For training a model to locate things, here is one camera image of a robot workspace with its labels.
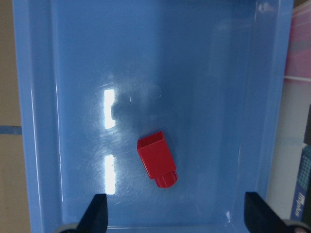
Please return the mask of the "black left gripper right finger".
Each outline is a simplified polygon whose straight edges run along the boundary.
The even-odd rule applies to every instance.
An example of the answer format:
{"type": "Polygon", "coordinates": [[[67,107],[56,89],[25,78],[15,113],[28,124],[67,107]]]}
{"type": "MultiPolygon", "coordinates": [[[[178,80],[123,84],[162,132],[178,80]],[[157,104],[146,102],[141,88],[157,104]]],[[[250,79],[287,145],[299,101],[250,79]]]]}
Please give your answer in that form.
{"type": "Polygon", "coordinates": [[[250,233],[285,233],[287,225],[257,192],[244,195],[244,223],[250,233]]]}

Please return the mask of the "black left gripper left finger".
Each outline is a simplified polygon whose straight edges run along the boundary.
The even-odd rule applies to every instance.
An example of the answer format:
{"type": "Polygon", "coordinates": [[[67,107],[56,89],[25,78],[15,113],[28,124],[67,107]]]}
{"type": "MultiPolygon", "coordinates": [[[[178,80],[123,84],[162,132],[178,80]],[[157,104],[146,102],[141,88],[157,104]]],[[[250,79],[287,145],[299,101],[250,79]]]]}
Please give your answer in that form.
{"type": "Polygon", "coordinates": [[[106,194],[96,194],[75,231],[77,233],[105,233],[107,231],[107,226],[107,196],[106,194]]]}

